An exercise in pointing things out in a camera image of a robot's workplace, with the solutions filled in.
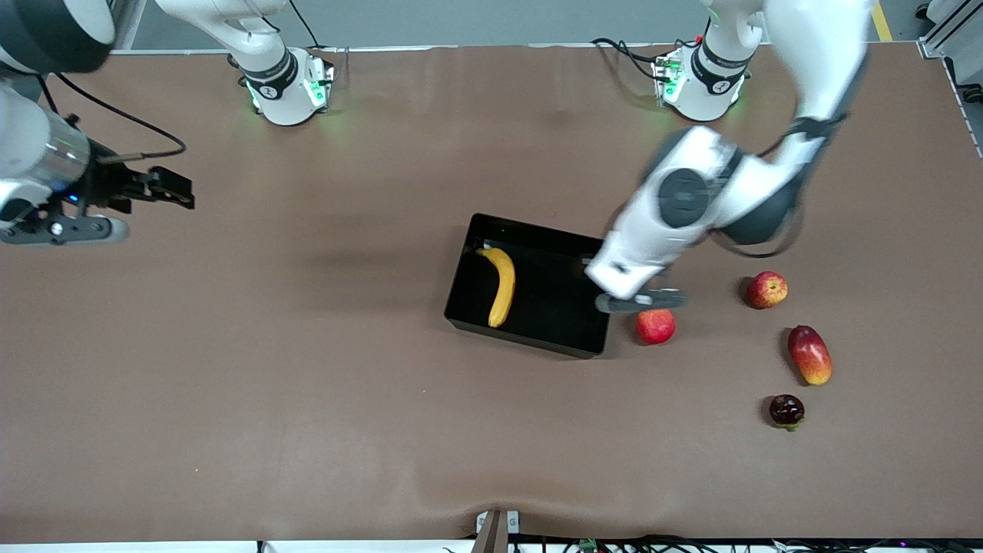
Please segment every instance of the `yellow floor stripe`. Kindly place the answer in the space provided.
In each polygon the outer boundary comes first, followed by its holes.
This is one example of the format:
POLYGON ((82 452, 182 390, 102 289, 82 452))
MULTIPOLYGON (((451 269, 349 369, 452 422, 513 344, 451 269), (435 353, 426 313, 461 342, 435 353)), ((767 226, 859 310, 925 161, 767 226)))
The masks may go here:
POLYGON ((881 41, 891 41, 891 28, 888 27, 888 20, 884 17, 884 9, 881 8, 881 0, 874 4, 874 9, 870 12, 870 17, 874 18, 874 28, 877 29, 877 38, 881 41))

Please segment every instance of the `black cable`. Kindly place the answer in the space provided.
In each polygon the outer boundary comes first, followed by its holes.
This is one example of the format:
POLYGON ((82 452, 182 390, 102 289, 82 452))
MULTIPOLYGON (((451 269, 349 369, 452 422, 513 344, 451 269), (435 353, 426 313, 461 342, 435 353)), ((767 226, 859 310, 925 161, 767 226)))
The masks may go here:
POLYGON ((772 145, 771 145, 771 146, 768 146, 768 147, 767 147, 767 148, 765 148, 764 150, 761 150, 761 152, 760 152, 760 153, 758 153, 758 157, 764 157, 765 155, 768 155, 768 154, 770 154, 770 153, 772 153, 772 152, 774 152, 774 151, 775 151, 775 149, 776 149, 777 147, 779 147, 779 146, 781 146, 781 142, 782 142, 783 140, 785 140, 785 135, 781 135, 780 137, 778 137, 778 139, 777 139, 777 140, 775 140, 775 141, 774 141, 774 142, 772 143, 772 145))
POLYGON ((659 550, 659 553, 665 553, 669 550, 676 550, 679 553, 690 553, 686 549, 686 546, 693 547, 701 553, 717 553, 715 549, 702 543, 676 535, 647 535, 642 539, 649 550, 652 550, 653 545, 665 545, 666 548, 659 550))
POLYGON ((659 81, 660 83, 668 83, 669 82, 669 78, 666 78, 666 77, 658 77, 656 75, 653 75, 652 73, 649 73, 648 71, 646 71, 645 68, 642 67, 641 64, 638 63, 639 61, 642 61, 642 62, 645 62, 645 63, 652 63, 653 61, 655 61, 656 58, 650 58, 650 57, 646 57, 646 56, 643 56, 643 55, 636 54, 636 53, 632 52, 631 49, 628 48, 628 45, 625 44, 624 40, 621 40, 619 42, 614 42, 610 38, 595 38, 594 40, 591 40, 591 43, 592 44, 595 44, 595 45, 612 44, 614 46, 614 49, 615 50, 617 50, 618 52, 620 52, 620 53, 628 56, 628 59, 630 59, 631 60, 631 63, 634 64, 635 69, 638 69, 638 71, 642 75, 645 75, 646 77, 648 77, 649 79, 652 79, 653 81, 659 81))
MULTIPOLYGON (((785 542, 786 546, 792 546, 789 548, 788 553, 866 553, 868 550, 875 547, 880 547, 886 543, 890 543, 889 539, 882 539, 875 541, 869 545, 863 545, 859 547, 848 546, 839 541, 833 541, 831 545, 827 544, 814 544, 798 539, 790 539, 785 542)), ((936 553, 944 553, 935 548, 932 544, 926 544, 929 548, 936 551, 936 553)))
POLYGON ((652 546, 649 545, 649 542, 645 541, 645 538, 636 538, 628 543, 638 553, 652 553, 652 546))
POLYGON ((314 36, 314 32, 311 31, 311 26, 308 25, 307 20, 304 19, 303 15, 301 15, 301 11, 297 9, 297 4, 294 4, 294 0, 290 0, 290 7, 294 9, 294 13, 297 14, 297 19, 301 20, 301 23, 304 24, 304 29, 308 30, 308 34, 311 36, 311 40, 314 41, 314 45, 311 46, 311 48, 324 48, 324 46, 320 43, 318 38, 314 36))
POLYGON ((37 79, 37 83, 41 85, 41 91, 44 92, 44 101, 48 102, 48 107, 50 107, 51 111, 54 111, 57 115, 58 106, 55 105, 55 98, 51 97, 51 91, 48 89, 48 84, 40 75, 34 75, 34 78, 37 79))
POLYGON ((143 119, 141 119, 140 117, 137 117, 135 115, 130 115, 126 111, 123 111, 122 109, 120 109, 118 107, 115 107, 113 105, 110 105, 110 104, 102 101, 101 99, 93 96, 92 94, 90 94, 90 93, 82 90, 78 85, 76 85, 75 83, 69 81, 68 78, 65 77, 64 75, 62 75, 61 73, 55 73, 55 76, 58 77, 58 79, 60 79, 62 83, 65 83, 65 85, 68 86, 68 88, 72 89, 75 92, 78 92, 85 99, 87 99, 87 100, 89 100, 89 101, 91 101, 93 103, 96 103, 99 106, 101 106, 101 107, 103 107, 105 109, 108 109, 109 111, 112 111, 113 113, 119 115, 120 117, 124 117, 126 119, 129 119, 130 121, 133 121, 134 123, 137 123, 138 125, 141 125, 143 127, 146 127, 149 130, 157 133, 158 135, 160 135, 160 136, 166 138, 167 140, 170 140, 174 144, 178 145, 178 148, 176 148, 174 150, 167 150, 167 151, 164 151, 164 152, 151 152, 151 153, 143 153, 143 152, 140 152, 138 154, 135 154, 136 157, 134 157, 133 160, 137 160, 137 159, 151 159, 151 158, 160 158, 160 157, 170 157, 171 155, 183 154, 184 152, 186 152, 188 150, 188 145, 186 145, 184 143, 184 141, 182 141, 178 137, 176 137, 176 136, 168 133, 167 131, 161 129, 160 127, 157 127, 156 125, 153 125, 153 124, 147 123, 146 121, 143 121, 143 119))
POLYGON ((275 31, 277 31, 277 32, 280 32, 280 27, 277 27, 276 25, 274 25, 273 23, 271 23, 271 22, 269 21, 269 19, 267 19, 266 17, 263 17, 263 18, 262 18, 262 20, 263 20, 263 21, 264 21, 264 22, 265 22, 265 23, 266 23, 267 25, 269 25, 270 27, 273 27, 273 29, 274 29, 275 31))

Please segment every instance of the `red apple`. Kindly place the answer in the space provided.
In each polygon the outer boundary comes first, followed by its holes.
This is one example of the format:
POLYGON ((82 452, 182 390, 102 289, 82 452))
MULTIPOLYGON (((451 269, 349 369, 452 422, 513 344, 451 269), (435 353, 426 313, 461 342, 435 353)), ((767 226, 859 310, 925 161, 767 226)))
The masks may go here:
POLYGON ((668 309, 643 311, 635 320, 635 330, 644 343, 664 343, 675 333, 675 319, 668 309))
POLYGON ((780 304, 788 296, 788 283, 784 277, 772 271, 758 273, 747 285, 747 303, 755 309, 768 309, 780 304))

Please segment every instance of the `wire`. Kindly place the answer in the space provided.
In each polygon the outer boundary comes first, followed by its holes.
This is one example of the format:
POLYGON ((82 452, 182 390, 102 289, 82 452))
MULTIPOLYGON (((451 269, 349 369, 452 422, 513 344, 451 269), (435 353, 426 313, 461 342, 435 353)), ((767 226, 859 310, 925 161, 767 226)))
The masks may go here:
POLYGON ((265 23, 266 23, 267 25, 269 25, 270 27, 273 27, 273 30, 274 30, 274 31, 277 31, 277 32, 280 32, 280 27, 277 27, 276 25, 274 25, 273 23, 271 23, 271 22, 269 21, 269 19, 267 19, 266 17, 263 17, 263 18, 262 18, 262 20, 263 20, 263 21, 264 21, 264 22, 265 22, 265 23))
POLYGON ((151 158, 160 158, 160 157, 170 157, 171 155, 183 154, 184 152, 186 152, 188 150, 188 145, 186 145, 184 143, 184 141, 182 141, 178 137, 172 135, 171 133, 168 133, 167 131, 161 129, 160 127, 157 127, 156 125, 153 125, 153 124, 147 123, 146 121, 143 121, 143 119, 141 119, 140 117, 137 117, 137 116, 134 116, 134 115, 130 115, 126 111, 123 111, 122 109, 120 109, 118 107, 115 107, 113 105, 110 105, 109 103, 106 103, 106 102, 102 101, 101 99, 93 96, 92 94, 90 94, 90 93, 82 90, 78 85, 76 85, 75 83, 69 81, 68 80, 68 77, 65 77, 61 73, 55 73, 55 76, 58 77, 58 79, 60 79, 62 83, 65 83, 65 85, 67 85, 68 88, 72 89, 75 92, 78 92, 85 99, 87 99, 87 100, 89 100, 89 101, 91 101, 91 102, 93 102, 95 104, 98 104, 99 106, 101 106, 101 107, 103 107, 105 109, 108 109, 109 111, 112 111, 113 113, 119 115, 120 117, 129 119, 130 121, 133 121, 134 123, 137 123, 138 125, 141 125, 143 127, 146 127, 149 130, 157 133, 158 135, 160 135, 160 136, 166 138, 167 140, 170 140, 174 144, 178 145, 178 148, 176 148, 174 150, 167 150, 167 151, 164 151, 164 152, 151 152, 151 153, 143 153, 143 152, 140 152, 138 154, 133 154, 135 157, 132 157, 130 155, 119 155, 119 156, 117 156, 117 158, 124 158, 124 159, 120 159, 120 160, 138 160, 138 159, 151 159, 151 158))
POLYGON ((301 15, 301 11, 297 9, 297 4, 294 3, 294 0, 290 0, 290 7, 294 9, 294 13, 297 14, 297 19, 301 20, 301 23, 304 24, 304 29, 308 30, 308 34, 311 36, 311 40, 314 41, 314 45, 311 46, 311 48, 324 48, 324 46, 320 43, 318 38, 314 35, 314 32, 311 31, 311 26, 308 25, 307 20, 304 19, 303 15, 301 15))
POLYGON ((776 149, 777 147, 779 147, 779 146, 781 146, 781 141, 783 141, 783 140, 785 140, 785 135, 781 135, 780 137, 778 137, 778 138, 777 138, 777 139, 776 139, 776 140, 775 140, 775 141, 774 141, 774 142, 772 143, 772 145, 771 145, 771 146, 768 146, 768 147, 767 147, 767 148, 765 148, 764 150, 761 150, 761 151, 760 151, 760 152, 758 153, 758 157, 764 157, 765 155, 768 155, 768 154, 770 154, 770 153, 772 153, 772 152, 774 152, 774 151, 775 151, 775 149, 776 149))
POLYGON ((55 98, 51 97, 51 91, 48 89, 48 84, 40 75, 34 75, 34 78, 37 79, 37 83, 41 85, 41 91, 44 92, 44 101, 48 102, 48 107, 50 107, 51 111, 54 111, 55 115, 57 115, 58 106, 55 105, 55 98))
POLYGON ((653 81, 659 81, 660 83, 668 83, 669 82, 669 78, 667 78, 667 77, 658 77, 656 75, 653 75, 652 73, 649 73, 648 71, 646 71, 645 68, 642 67, 642 65, 638 63, 640 61, 641 62, 645 62, 645 63, 652 63, 652 62, 654 62, 656 60, 656 58, 654 58, 654 57, 651 57, 650 58, 650 57, 646 57, 646 56, 643 56, 641 54, 636 54, 635 52, 632 52, 631 49, 628 48, 628 45, 625 44, 624 40, 621 40, 619 42, 614 42, 610 38, 595 38, 594 40, 591 40, 591 43, 592 44, 595 44, 595 45, 610 44, 610 45, 614 46, 614 49, 615 50, 617 50, 618 52, 620 52, 620 53, 628 56, 628 59, 631 60, 631 63, 635 65, 635 69, 638 69, 638 71, 642 75, 645 75, 646 77, 648 77, 649 79, 652 79, 653 81))
MULTIPOLYGON (((472 534, 468 536, 467 539, 474 539, 475 537, 477 536, 472 534)), ((543 546, 546 546, 547 543, 554 543, 564 546, 563 553, 578 553, 581 551, 580 545, 584 542, 590 541, 594 542, 598 552, 613 552, 614 548, 616 547, 620 549, 620 553, 629 553, 629 547, 631 548, 631 553, 721 553, 722 551, 725 551, 725 549, 723 549, 725 546, 728 546, 730 549, 728 553, 737 553, 738 551, 741 551, 741 553, 751 553, 752 544, 767 545, 769 548, 773 548, 774 546, 774 541, 771 539, 740 540, 740 544, 734 544, 724 540, 710 540, 710 543, 700 543, 698 541, 680 536, 658 534, 621 539, 574 539, 571 537, 561 536, 521 534, 511 536, 508 543, 512 544, 513 551, 516 544, 519 543, 542 543, 543 546)), ((846 541, 837 541, 832 539, 815 541, 783 539, 782 542, 785 546, 783 550, 787 551, 787 553, 869 553, 871 549, 890 546, 892 543, 897 542, 906 543, 906 546, 909 549, 930 549, 931 553, 966 553, 965 551, 962 551, 961 548, 968 547, 968 544, 964 546, 957 541, 950 541, 948 546, 944 547, 937 544, 938 540, 909 538, 888 538, 878 541, 869 541, 866 539, 846 541), (857 542, 867 543, 861 545, 851 545, 851 543, 857 542)))

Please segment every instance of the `apple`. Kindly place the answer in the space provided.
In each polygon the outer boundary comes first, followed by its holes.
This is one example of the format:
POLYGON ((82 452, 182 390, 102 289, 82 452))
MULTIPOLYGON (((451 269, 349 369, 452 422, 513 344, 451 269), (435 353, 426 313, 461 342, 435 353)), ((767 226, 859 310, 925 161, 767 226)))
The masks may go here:
POLYGON ((799 325, 788 335, 788 353, 812 386, 823 386, 833 376, 833 360, 819 333, 812 327, 799 325))
POLYGON ((786 296, 788 296, 788 282, 773 271, 758 273, 747 285, 747 303, 755 309, 775 307, 786 296))
POLYGON ((644 343, 665 343, 675 333, 675 318, 668 309, 643 311, 635 320, 635 330, 644 343))

